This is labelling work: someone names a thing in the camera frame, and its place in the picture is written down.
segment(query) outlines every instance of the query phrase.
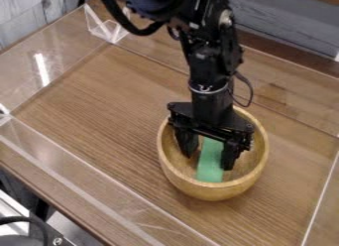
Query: bowl rim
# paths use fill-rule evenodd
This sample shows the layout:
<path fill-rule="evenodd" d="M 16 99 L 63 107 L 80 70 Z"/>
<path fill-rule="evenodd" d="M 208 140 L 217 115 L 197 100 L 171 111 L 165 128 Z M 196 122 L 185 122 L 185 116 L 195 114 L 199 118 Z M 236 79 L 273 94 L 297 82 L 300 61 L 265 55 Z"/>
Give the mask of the bowl rim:
<path fill-rule="evenodd" d="M 161 160 L 161 163 L 165 164 L 167 168 L 169 169 L 169 171 L 175 174 L 175 176 L 181 180 L 185 181 L 188 183 L 191 183 L 195 186 L 199 187 L 207 187 L 207 188 L 225 188 L 225 187 L 233 187 L 236 185 L 241 185 L 245 182 L 248 182 L 249 180 L 255 179 L 255 175 L 257 175 L 263 168 L 264 165 L 267 163 L 267 157 L 268 157 L 268 137 L 267 137 L 267 133 L 264 131 L 264 128 L 261 126 L 261 124 L 259 123 L 259 121 L 256 120 L 256 118 L 247 112 L 243 110 L 243 108 L 235 106 L 235 110 L 244 115 L 244 117 L 247 119 L 251 120 L 251 122 L 255 124 L 255 128 L 259 131 L 259 134 L 263 138 L 263 144 L 264 144 L 264 151 L 263 151 L 263 155 L 260 157 L 260 161 L 257 162 L 257 165 L 255 166 L 253 170 L 251 170 L 243 177 L 240 177 L 236 180 L 232 181 L 227 181 L 223 183 L 205 183 L 205 182 L 200 182 L 189 177 L 187 177 L 183 173 L 179 172 L 179 170 L 173 167 L 172 163 L 168 161 L 167 156 L 164 154 L 164 149 L 163 149 L 163 132 L 164 129 L 168 125 L 168 118 L 165 118 L 165 120 L 163 121 L 160 128 L 159 128 L 159 132 L 157 132 L 157 137 L 156 137 L 156 146 L 157 146 L 157 155 L 159 155 L 159 159 Z"/>

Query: green object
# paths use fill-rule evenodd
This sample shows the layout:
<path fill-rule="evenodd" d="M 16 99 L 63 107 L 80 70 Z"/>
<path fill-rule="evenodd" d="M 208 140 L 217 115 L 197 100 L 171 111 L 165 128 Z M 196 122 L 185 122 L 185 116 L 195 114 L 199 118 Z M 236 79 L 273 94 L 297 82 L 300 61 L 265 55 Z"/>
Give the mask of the green object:
<path fill-rule="evenodd" d="M 205 183 L 221 183 L 224 170 L 221 169 L 221 142 L 204 138 L 203 150 L 199 158 L 196 180 Z"/>

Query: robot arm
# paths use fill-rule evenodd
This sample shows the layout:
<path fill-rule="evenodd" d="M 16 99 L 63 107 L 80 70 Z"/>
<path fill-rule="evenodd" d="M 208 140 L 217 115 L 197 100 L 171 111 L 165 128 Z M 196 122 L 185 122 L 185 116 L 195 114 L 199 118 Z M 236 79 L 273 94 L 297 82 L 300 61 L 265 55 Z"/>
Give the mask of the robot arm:
<path fill-rule="evenodd" d="M 101 1 L 129 33 L 147 36 L 167 25 L 180 41 L 191 69 L 192 102 L 168 104 L 169 124 L 188 157 L 199 147 L 199 135 L 223 142 L 221 167 L 231 170 L 241 152 L 251 149 L 255 128 L 233 110 L 235 77 L 248 84 L 252 96 L 253 90 L 237 73 L 243 49 L 228 0 L 124 0 L 132 12 L 153 21 L 143 30 L 129 23 L 115 0 Z"/>

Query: wooden bowl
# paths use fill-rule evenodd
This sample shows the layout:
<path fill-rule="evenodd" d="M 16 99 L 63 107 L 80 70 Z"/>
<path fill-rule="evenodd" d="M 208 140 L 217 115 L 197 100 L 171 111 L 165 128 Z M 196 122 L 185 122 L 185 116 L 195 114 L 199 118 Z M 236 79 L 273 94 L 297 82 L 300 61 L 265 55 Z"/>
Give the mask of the wooden bowl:
<path fill-rule="evenodd" d="M 163 172 L 172 185 L 188 195 L 207 201 L 219 201 L 241 194 L 257 180 L 268 155 L 268 140 L 257 120 L 239 107 L 236 112 L 255 124 L 253 147 L 244 151 L 232 171 L 224 172 L 221 183 L 195 179 L 200 148 L 191 159 L 180 152 L 173 128 L 164 120 L 157 133 L 157 153 Z"/>

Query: gray wall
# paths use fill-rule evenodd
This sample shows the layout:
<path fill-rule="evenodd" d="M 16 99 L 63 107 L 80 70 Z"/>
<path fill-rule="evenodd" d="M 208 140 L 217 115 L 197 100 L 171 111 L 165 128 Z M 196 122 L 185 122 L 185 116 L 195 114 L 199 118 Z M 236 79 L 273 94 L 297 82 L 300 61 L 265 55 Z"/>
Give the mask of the gray wall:
<path fill-rule="evenodd" d="M 317 0 L 231 0 L 239 24 L 331 58 L 339 53 L 339 6 Z"/>
<path fill-rule="evenodd" d="M 71 12 L 79 0 L 0 0 L 0 50 Z"/>

